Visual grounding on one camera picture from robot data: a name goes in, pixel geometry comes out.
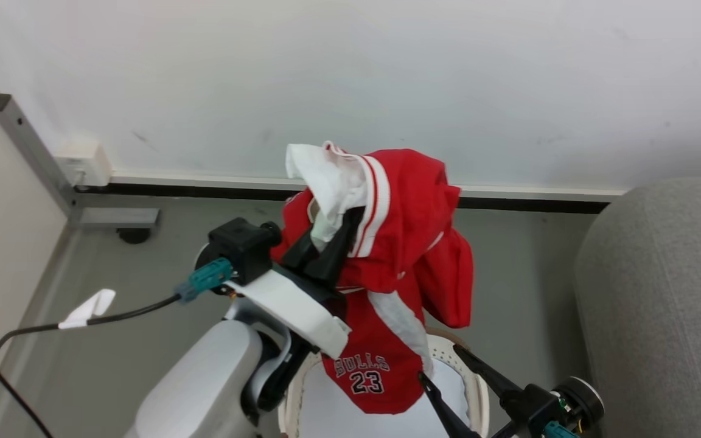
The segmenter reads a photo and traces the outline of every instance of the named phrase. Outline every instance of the teal connector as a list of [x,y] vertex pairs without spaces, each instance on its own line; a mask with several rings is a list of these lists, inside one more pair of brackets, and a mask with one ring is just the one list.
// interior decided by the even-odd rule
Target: teal connector
[[543,435],[545,438],[577,438],[577,435],[557,422],[549,422],[543,429]]
[[180,294],[180,302],[192,302],[202,292],[217,288],[228,280],[234,270],[231,262],[224,258],[213,260],[194,271],[189,280],[175,287],[175,293]]

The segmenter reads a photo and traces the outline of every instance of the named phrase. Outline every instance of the black cable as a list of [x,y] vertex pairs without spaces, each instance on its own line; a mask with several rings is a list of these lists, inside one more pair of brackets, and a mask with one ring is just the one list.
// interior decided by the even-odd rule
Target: black cable
[[[100,318],[92,318],[88,320],[88,325],[89,326],[96,326],[99,324],[106,324],[107,322],[115,322],[115,321],[123,321],[123,319],[129,319],[133,318],[135,316],[140,316],[144,315],[146,313],[149,313],[150,311],[153,310],[159,310],[159,308],[166,307],[167,305],[172,304],[173,302],[176,302],[180,299],[179,294],[174,294],[173,296],[168,297],[168,299],[164,299],[162,301],[157,302],[156,304],[148,305],[147,307],[144,308],[139,308],[138,310],[132,310],[132,311],[126,311],[125,313],[119,313],[117,315],[111,315],[111,316],[103,316]],[[39,333],[42,331],[51,331],[51,330],[59,330],[58,329],[58,324],[45,324],[44,326],[35,326],[35,327],[27,327],[23,329],[17,329],[17,330],[12,330],[7,333],[7,335],[2,336],[2,339],[0,339],[0,350],[2,350],[2,347],[9,341],[10,339],[14,338],[15,336],[19,335],[28,335],[28,333]],[[34,421],[34,423],[37,424],[37,427],[42,430],[42,433],[46,436],[46,438],[53,438],[53,435],[51,435],[50,431],[47,430],[47,427],[45,426],[44,423],[42,423],[42,420],[40,419],[39,416],[34,412],[34,410],[25,402],[22,397],[20,397],[20,394],[18,394],[18,391],[15,391],[15,388],[10,385],[10,383],[5,379],[3,376],[2,372],[0,371],[0,383],[2,383],[2,386],[9,392],[9,394],[12,396],[12,398],[15,399],[16,402],[18,402],[18,405],[23,408],[23,411],[25,411],[31,419]]]

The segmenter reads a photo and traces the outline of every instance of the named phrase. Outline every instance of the number 23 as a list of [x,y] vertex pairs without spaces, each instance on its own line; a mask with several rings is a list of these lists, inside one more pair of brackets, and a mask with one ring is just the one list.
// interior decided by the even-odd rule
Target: number 23
[[350,386],[350,390],[353,391],[354,394],[364,394],[367,392],[383,394],[385,391],[383,383],[380,380],[380,373],[377,371],[354,372],[350,375],[350,380],[353,382]]

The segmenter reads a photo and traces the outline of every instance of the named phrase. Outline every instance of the metal frame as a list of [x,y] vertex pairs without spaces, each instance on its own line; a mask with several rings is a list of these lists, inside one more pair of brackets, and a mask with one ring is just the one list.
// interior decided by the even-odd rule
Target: metal frame
[[79,228],[150,228],[158,226],[158,208],[102,208],[78,205],[80,194],[44,146],[11,94],[0,94],[0,125],[37,178],[69,219]]

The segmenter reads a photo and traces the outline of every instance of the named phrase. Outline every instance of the red stripe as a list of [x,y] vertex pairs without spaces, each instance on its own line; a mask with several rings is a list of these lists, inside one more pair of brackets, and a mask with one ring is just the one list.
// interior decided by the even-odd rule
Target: red stripe
[[362,160],[364,160],[364,163],[367,163],[367,166],[369,167],[369,172],[372,173],[372,186],[375,188],[375,192],[374,196],[372,197],[372,214],[370,214],[369,222],[367,222],[367,225],[364,227],[364,232],[361,233],[361,239],[359,240],[358,244],[358,251],[356,251],[354,256],[358,256],[358,253],[361,252],[361,245],[364,243],[364,238],[367,236],[367,230],[372,224],[372,219],[375,218],[375,212],[378,210],[378,178],[375,176],[375,169],[372,168],[369,161],[367,160],[367,157],[365,157],[364,155],[359,155],[359,157],[361,157]]

